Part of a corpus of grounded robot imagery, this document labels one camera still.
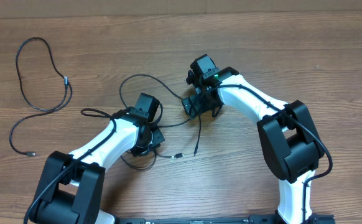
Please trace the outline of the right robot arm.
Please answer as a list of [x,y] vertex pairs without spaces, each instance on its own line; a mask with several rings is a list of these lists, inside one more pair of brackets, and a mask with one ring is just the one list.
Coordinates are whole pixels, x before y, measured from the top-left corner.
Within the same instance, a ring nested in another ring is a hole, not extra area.
[[186,82],[196,91],[183,99],[189,118],[209,111],[218,116],[228,105],[256,124],[262,154],[279,179],[280,202],[276,210],[281,223],[315,223],[310,208],[310,185],[318,177],[319,160],[326,154],[308,108],[297,100],[277,100],[249,84],[235,69],[218,68],[208,55],[195,59]]

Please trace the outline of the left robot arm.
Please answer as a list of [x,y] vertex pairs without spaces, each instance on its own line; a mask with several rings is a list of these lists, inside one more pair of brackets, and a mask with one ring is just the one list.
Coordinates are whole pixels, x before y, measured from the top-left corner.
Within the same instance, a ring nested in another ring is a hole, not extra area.
[[126,151],[146,156],[160,146],[164,137],[154,116],[161,110],[160,101],[145,93],[135,106],[112,115],[83,109],[87,116],[108,118],[109,125],[81,148],[48,156],[24,223],[117,223],[100,209],[105,173]]

